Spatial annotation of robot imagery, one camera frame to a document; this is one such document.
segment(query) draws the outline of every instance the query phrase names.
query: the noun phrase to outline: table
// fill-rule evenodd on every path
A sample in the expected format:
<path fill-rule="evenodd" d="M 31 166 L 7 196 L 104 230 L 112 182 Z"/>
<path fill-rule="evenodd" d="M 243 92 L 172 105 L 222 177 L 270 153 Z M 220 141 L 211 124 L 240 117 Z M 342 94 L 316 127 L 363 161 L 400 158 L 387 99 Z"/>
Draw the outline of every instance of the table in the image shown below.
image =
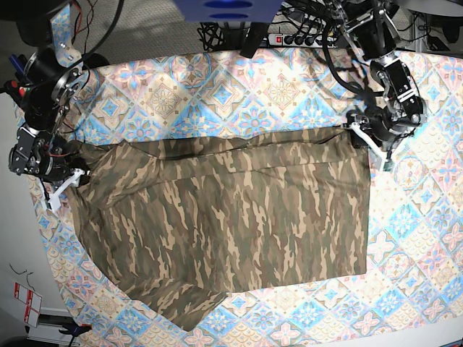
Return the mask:
<path fill-rule="evenodd" d="M 334 59 L 349 66 L 343 51 Z M 135 61 L 91 72 L 69 115 L 95 145 L 262 132 L 343 122 L 352 100 L 320 51 L 259 50 Z M 42 209 L 39 230 L 64 303 L 93 330 L 87 346 L 289 346 L 419 327 L 463 314 L 463 61 L 401 53 L 429 119 L 394 153 L 392 173 L 372 170 L 368 272 L 232 294 L 192 332 L 130 300 L 103 276 L 73 231 L 66 197 Z M 17 111 L 22 122 L 21 111 Z"/>

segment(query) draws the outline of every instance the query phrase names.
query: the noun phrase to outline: white plastic part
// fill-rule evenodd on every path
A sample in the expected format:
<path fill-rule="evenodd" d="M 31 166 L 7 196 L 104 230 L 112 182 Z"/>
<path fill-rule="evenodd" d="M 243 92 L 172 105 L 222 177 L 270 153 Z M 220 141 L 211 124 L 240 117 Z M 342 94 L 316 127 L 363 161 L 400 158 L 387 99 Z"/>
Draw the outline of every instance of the white plastic part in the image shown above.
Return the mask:
<path fill-rule="evenodd" d="M 85 172 L 79 168 L 73 169 L 72 170 L 72 176 L 69 177 L 64 183 L 53 193 L 50 194 L 48 197 L 48 201 L 45 199 L 45 192 L 43 191 L 43 187 L 40 184 L 41 190 L 42 190 L 42 195 L 43 198 L 41 199 L 41 204 L 44 210 L 51 210 L 53 213 L 55 213 L 60 207 L 61 207 L 61 202 L 59 201 L 59 195 L 66 190 L 67 187 L 69 186 L 74 186 L 78 187 L 79 186 L 79 180 L 82 175 L 85 174 Z"/>
<path fill-rule="evenodd" d="M 354 122 L 350 124 L 349 128 L 357 134 L 358 137 L 360 137 L 362 140 L 364 140 L 367 145 L 371 148 L 371 150 L 380 158 L 380 167 L 378 168 L 379 171 L 384 171 L 384 166 L 386 162 L 388 161 L 387 154 L 384 153 L 376 144 L 375 142 L 366 134 L 364 133 L 361 128 L 360 124 L 357 122 Z"/>

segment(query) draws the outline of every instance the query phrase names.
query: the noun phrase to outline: camouflage pants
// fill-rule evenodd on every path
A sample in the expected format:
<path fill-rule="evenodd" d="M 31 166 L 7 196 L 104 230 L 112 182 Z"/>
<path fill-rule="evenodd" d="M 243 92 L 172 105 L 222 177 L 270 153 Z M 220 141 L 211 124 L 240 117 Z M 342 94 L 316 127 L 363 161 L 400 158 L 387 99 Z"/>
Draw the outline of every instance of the camouflage pants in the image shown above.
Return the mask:
<path fill-rule="evenodd" d="M 366 271 L 367 150 L 339 128 L 82 146 L 67 193 L 94 263 L 185 330 L 228 292 Z"/>

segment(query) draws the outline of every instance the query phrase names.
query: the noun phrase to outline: red wire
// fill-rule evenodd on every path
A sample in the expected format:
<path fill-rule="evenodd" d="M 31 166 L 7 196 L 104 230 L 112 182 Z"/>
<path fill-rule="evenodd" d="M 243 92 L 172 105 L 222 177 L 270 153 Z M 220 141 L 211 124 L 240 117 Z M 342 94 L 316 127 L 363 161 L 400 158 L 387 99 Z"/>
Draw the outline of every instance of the red wire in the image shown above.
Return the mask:
<path fill-rule="evenodd" d="M 96 2 L 97 1 L 95 1 L 95 3 L 92 4 L 92 2 L 90 0 L 87 0 L 88 5 L 90 6 L 90 10 L 88 11 L 88 14 L 90 14 L 90 12 L 92 12 L 92 17 L 90 18 L 88 26 L 84 27 L 82 30 L 78 30 L 77 33 L 81 33 L 82 31 L 87 30 L 88 27 L 90 26 L 90 24 L 92 24 L 93 18 L 95 17 L 95 5 L 96 5 Z"/>
<path fill-rule="evenodd" d="M 61 157 L 67 157 L 68 155 L 71 155 L 72 153 L 67 153 L 67 154 L 51 154 L 49 153 L 48 155 L 50 155 L 51 157 L 54 157 L 54 158 L 61 158 Z"/>
<path fill-rule="evenodd" d="M 80 6 L 77 4 L 77 2 L 75 1 L 72 1 L 72 3 L 74 4 L 74 6 L 77 7 L 77 9 L 79 10 L 79 14 L 80 15 L 80 18 L 79 18 L 79 25 L 77 26 L 77 30 L 75 31 L 76 33 L 79 32 L 79 29 L 80 29 L 80 25 L 82 24 L 82 9 L 80 8 Z"/>

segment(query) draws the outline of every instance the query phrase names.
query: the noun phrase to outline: blue object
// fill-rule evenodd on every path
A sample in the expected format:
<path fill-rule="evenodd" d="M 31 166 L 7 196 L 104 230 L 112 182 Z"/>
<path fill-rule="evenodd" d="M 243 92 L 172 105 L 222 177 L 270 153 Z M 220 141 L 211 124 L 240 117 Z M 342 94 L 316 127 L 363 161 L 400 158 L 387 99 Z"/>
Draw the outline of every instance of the blue object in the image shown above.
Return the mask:
<path fill-rule="evenodd" d="M 189 22 L 272 22 L 282 0 L 174 0 Z"/>
<path fill-rule="evenodd" d="M 11 56 L 9 56 L 9 61 L 13 64 L 16 71 L 22 76 L 24 74 L 24 66 L 22 65 L 20 59 L 16 56 L 16 54 L 12 54 Z"/>

